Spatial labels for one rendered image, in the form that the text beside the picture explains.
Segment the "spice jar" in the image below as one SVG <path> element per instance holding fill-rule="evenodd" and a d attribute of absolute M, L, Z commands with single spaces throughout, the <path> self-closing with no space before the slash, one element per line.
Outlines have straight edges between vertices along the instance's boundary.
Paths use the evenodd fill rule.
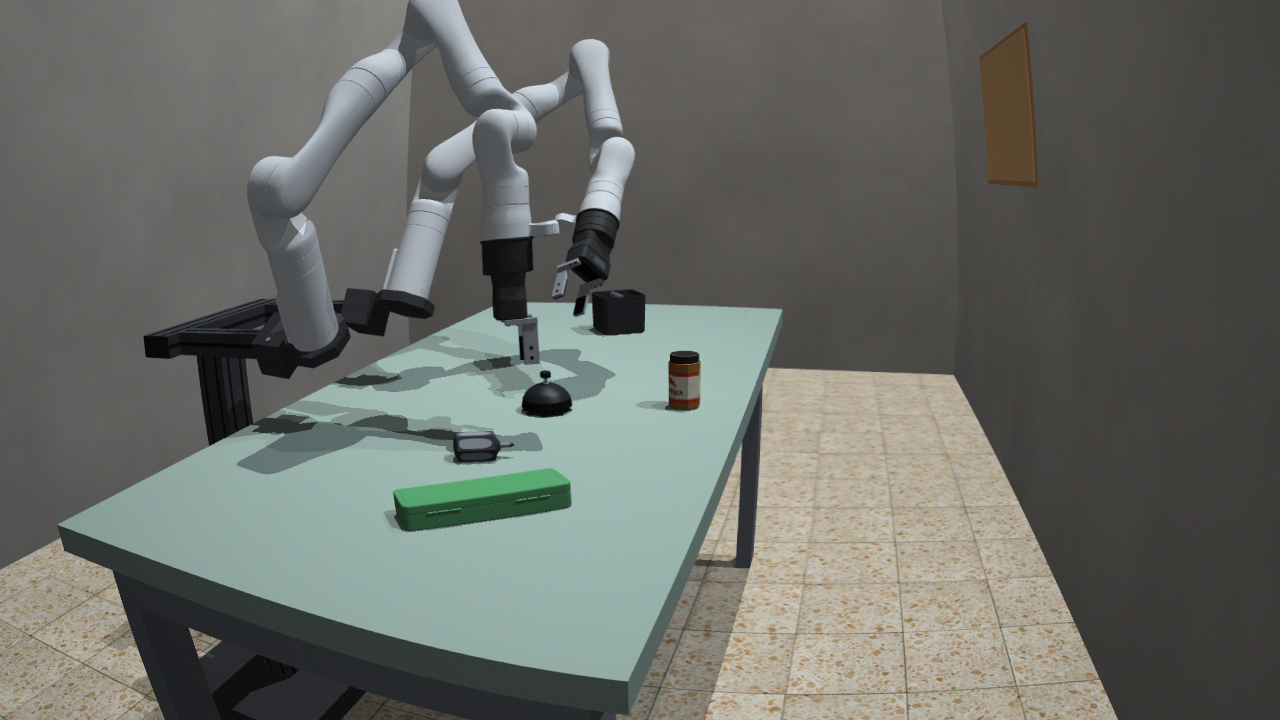
<path fill-rule="evenodd" d="M 669 407 L 692 410 L 700 405 L 700 360 L 694 351 L 669 354 Z"/>

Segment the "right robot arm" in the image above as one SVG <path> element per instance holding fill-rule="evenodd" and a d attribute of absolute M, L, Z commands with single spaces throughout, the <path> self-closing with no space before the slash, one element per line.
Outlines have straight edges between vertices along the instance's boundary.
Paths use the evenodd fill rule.
<path fill-rule="evenodd" d="M 251 217 L 268 252 L 285 337 L 300 351 L 323 348 L 338 333 L 316 229 L 301 211 L 358 129 L 436 46 L 456 96 L 477 117 L 472 143 L 483 208 L 529 204 L 529 174 L 512 154 L 532 146 L 532 115 L 488 65 L 458 0 L 410 0 L 401 33 L 381 53 L 351 67 L 328 94 L 305 147 L 294 158 L 264 158 L 250 173 Z"/>

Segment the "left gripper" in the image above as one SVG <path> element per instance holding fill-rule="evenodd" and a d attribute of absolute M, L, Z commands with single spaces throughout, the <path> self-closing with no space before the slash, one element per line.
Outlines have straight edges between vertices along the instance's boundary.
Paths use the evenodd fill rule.
<path fill-rule="evenodd" d="M 586 313 L 590 290 L 604 284 L 611 270 L 611 250 L 620 229 L 620 199 L 605 191 L 593 191 L 582 200 L 577 217 L 557 214 L 559 231 L 573 241 L 566 263 L 557 266 L 552 299 L 564 296 L 570 269 L 586 283 L 579 287 L 573 316 Z M 617 229 L 618 228 L 618 229 Z"/>

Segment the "black dome bell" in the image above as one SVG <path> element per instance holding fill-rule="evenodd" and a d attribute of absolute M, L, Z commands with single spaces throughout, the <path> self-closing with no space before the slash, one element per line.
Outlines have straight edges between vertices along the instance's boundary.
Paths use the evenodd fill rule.
<path fill-rule="evenodd" d="M 540 377 L 544 382 L 530 387 L 522 398 L 522 410 L 527 415 L 538 416 L 563 416 L 564 413 L 572 411 L 571 396 L 562 386 L 547 380 L 550 378 L 550 372 L 540 372 Z"/>

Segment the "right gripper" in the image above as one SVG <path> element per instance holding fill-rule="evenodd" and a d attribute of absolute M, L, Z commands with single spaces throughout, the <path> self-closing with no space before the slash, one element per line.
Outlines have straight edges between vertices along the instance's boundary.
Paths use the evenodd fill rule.
<path fill-rule="evenodd" d="M 483 275 L 492 275 L 493 316 L 518 325 L 520 360 L 540 364 L 538 316 L 527 314 L 526 272 L 532 272 L 535 236 L 559 234 L 556 220 L 531 223 L 529 204 L 483 209 Z M 524 343 L 522 343 L 524 334 Z"/>

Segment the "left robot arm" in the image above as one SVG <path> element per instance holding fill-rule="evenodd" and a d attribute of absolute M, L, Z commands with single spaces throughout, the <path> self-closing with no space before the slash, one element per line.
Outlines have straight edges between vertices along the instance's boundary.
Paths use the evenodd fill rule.
<path fill-rule="evenodd" d="M 589 133 L 588 163 L 593 174 L 585 196 L 593 191 L 605 191 L 614 193 L 622 202 L 635 152 L 634 146 L 621 138 L 623 129 L 609 70 L 611 53 L 605 44 L 588 38 L 571 49 L 570 70 L 563 76 L 548 85 L 518 88 L 512 95 L 527 108 L 536 124 L 550 111 L 582 94 Z M 399 246 L 390 256 L 383 290 L 401 290 L 422 299 L 429 297 L 462 176 L 476 160 L 472 145 L 475 123 L 476 120 L 428 154 Z"/>

